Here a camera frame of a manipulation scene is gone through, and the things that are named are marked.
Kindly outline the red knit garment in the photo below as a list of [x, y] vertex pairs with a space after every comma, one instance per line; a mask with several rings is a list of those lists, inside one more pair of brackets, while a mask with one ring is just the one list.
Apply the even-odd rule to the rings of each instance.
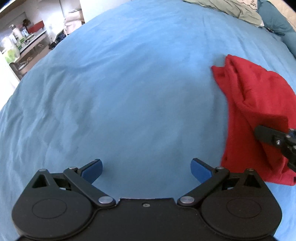
[[227, 98], [228, 135], [221, 165], [234, 173], [255, 169], [264, 181], [295, 185], [295, 172], [281, 151], [255, 136], [257, 126], [287, 133], [295, 128], [295, 93], [273, 71], [227, 55], [225, 65], [212, 66], [214, 79]]

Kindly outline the teal bolster cushion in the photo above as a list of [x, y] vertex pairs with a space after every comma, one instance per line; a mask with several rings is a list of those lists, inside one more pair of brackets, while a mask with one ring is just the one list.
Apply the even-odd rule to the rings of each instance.
[[288, 32], [282, 37], [282, 41], [286, 44], [289, 51], [296, 58], [296, 32]]

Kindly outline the blue bed cover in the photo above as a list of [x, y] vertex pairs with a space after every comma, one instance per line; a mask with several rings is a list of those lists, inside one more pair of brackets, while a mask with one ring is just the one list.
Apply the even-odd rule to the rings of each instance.
[[193, 158], [218, 166], [228, 106], [211, 67], [234, 55], [295, 88], [295, 58], [276, 35], [183, 1], [131, 1], [69, 35], [1, 110], [1, 240], [39, 169], [103, 162], [114, 199], [178, 198], [198, 185]]

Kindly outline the teal pillow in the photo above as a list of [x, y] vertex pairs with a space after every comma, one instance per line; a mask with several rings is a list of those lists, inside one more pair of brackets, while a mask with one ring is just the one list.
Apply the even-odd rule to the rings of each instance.
[[295, 10], [285, 1], [257, 1], [265, 28], [277, 35], [295, 32]]

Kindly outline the green pillow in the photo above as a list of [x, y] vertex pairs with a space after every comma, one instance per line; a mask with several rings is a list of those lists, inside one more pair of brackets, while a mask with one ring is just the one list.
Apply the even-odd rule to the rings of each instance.
[[238, 0], [188, 0], [190, 4], [215, 9], [237, 19], [250, 23], [256, 27], [263, 27], [264, 23], [257, 12], [257, 1], [238, 1]]

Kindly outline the white shelf unit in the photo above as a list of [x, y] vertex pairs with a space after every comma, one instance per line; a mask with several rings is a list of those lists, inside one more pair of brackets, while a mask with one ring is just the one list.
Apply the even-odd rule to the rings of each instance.
[[1, 53], [22, 79], [84, 23], [80, 1], [1, 1]]

